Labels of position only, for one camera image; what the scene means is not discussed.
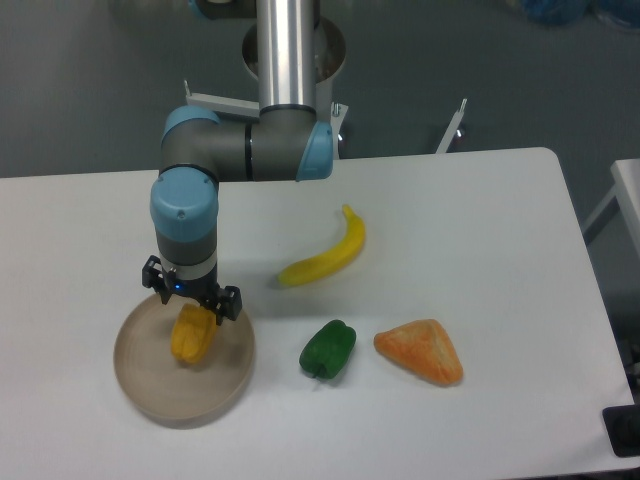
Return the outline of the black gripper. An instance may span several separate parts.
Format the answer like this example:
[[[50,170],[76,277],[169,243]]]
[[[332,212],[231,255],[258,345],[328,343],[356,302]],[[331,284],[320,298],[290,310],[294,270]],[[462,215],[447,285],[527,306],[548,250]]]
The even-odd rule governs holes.
[[[197,301],[215,315],[217,326],[225,319],[236,321],[243,309],[241,291],[236,286],[220,287],[217,268],[206,275],[193,280],[179,278],[175,272],[158,269],[160,259],[151,255],[142,267],[141,283],[159,295],[166,305],[172,296],[177,295]]]

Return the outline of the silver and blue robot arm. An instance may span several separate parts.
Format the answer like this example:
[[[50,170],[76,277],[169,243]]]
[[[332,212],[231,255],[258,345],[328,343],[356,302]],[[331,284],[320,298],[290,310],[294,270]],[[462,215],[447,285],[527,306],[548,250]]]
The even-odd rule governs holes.
[[[212,110],[182,106],[166,119],[161,167],[150,193],[159,253],[142,284],[162,302],[177,295],[236,320],[239,288],[218,283],[218,192],[223,182],[307,181],[330,176],[332,128],[316,111],[316,1],[193,1],[214,19],[257,21],[258,119],[223,124]]]

